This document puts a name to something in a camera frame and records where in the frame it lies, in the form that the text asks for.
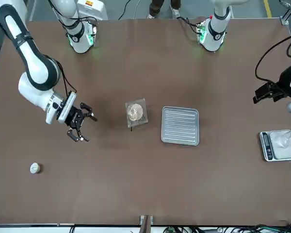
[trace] metal tray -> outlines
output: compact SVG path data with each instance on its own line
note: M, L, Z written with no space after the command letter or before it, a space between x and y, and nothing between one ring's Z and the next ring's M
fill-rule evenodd
M199 143L198 111L165 106L162 110L161 139L166 143L197 146Z

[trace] white robotic arm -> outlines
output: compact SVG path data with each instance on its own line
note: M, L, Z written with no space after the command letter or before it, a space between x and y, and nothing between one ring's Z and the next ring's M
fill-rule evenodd
M74 0L48 0L55 15L68 32L68 38L74 51L87 52L95 43L97 28L88 18L80 18Z
M279 81L276 83L267 82L255 91L253 102L258 103L263 99L272 98L274 102L286 97L291 97L291 66L284 70ZM291 113L291 102L287 106Z
M214 5L212 18L197 26L198 42L208 51L217 51L223 43L226 27L231 18L231 5L243 4L249 0L210 0Z
M70 92L65 98L53 90L58 83L61 70L58 62L43 55L36 47L32 36L25 26L26 6L23 0L0 0L0 25L12 41L26 67L19 80L18 89L23 97L47 113L46 122L52 123L56 116L60 123L70 126L67 134L74 141L88 141L81 134L85 117L93 120L92 109L81 103L81 109L73 106L76 93ZM76 129L78 136L72 133Z

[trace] table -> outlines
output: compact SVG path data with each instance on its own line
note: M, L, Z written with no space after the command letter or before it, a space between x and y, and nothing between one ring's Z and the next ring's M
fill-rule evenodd
M59 60L93 107L89 143L18 92L24 71L8 40L0 53L0 223L269 225L291 221L291 162L263 160L258 133L290 129L286 104L254 105L258 59L289 35L279 19L234 19L223 47L209 53L177 20L99 23L99 47L76 54L58 22L29 29L42 53ZM259 74L277 81L290 66L287 43ZM56 90L64 94L61 80ZM125 102L145 98L149 123L127 128ZM196 147L161 141L164 106L196 108ZM29 172L31 163L43 166Z

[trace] digital scale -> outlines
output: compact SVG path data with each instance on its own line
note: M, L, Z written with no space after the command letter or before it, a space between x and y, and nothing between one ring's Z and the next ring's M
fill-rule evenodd
M260 132L260 140L266 161L273 162L291 160L291 141L287 148L282 148L276 145L276 143L272 143L275 141L276 137L288 133L289 131L290 130Z

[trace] green led light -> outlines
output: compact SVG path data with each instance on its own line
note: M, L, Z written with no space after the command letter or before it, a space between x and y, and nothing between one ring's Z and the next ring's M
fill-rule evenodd
M94 37L91 36L91 35L87 35L87 40L89 42L90 45L93 45L94 44Z

